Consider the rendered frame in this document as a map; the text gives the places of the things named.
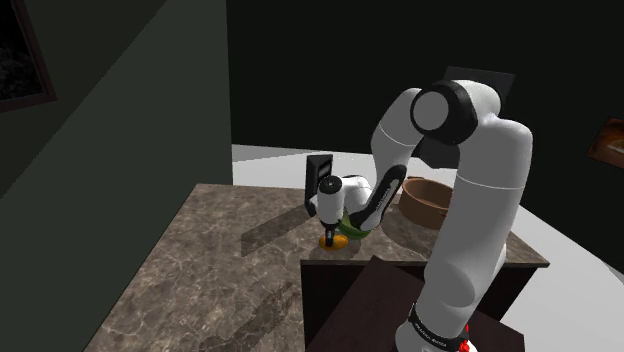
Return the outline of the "green bowl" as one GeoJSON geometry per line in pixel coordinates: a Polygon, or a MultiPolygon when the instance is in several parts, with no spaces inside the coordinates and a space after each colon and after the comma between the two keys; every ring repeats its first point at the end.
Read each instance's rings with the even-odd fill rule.
{"type": "Polygon", "coordinates": [[[344,209],[342,218],[338,224],[338,232],[348,238],[359,240],[367,237],[372,232],[372,229],[363,231],[354,227],[350,222],[347,210],[344,209]]]}

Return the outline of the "orange brown wall picture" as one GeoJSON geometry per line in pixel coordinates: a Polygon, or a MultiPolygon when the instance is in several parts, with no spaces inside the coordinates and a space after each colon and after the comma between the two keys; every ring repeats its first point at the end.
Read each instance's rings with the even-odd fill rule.
{"type": "Polygon", "coordinates": [[[624,119],[608,118],[593,139],[586,156],[624,169],[624,119]]]}

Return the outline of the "dark framed wall picture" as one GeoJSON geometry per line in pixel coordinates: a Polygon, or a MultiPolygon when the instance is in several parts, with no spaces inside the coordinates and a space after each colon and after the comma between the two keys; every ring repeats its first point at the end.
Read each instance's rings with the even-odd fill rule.
{"type": "Polygon", "coordinates": [[[25,0],[0,0],[0,113],[55,100],[25,0]]]}

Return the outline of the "brown round bowl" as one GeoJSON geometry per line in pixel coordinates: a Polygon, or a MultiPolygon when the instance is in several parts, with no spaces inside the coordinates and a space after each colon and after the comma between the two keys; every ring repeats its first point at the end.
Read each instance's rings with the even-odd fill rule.
{"type": "Polygon", "coordinates": [[[408,177],[398,202],[401,214],[411,222],[439,230],[447,216],[453,189],[422,177],[408,177]]]}

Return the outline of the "dark robot stand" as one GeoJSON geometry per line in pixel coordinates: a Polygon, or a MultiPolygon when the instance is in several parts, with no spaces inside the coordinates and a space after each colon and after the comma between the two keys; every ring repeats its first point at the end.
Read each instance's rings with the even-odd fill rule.
{"type": "Polygon", "coordinates": [[[301,262],[305,352],[397,352],[395,331],[423,288],[409,262],[301,262]]]}

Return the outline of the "orange round fruit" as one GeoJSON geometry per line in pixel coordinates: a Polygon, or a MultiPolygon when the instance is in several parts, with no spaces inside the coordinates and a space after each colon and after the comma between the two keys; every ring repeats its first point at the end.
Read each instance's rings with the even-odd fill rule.
{"type": "Polygon", "coordinates": [[[342,234],[333,235],[331,238],[322,236],[319,239],[319,247],[328,251],[341,250],[348,245],[348,237],[342,234]]]}

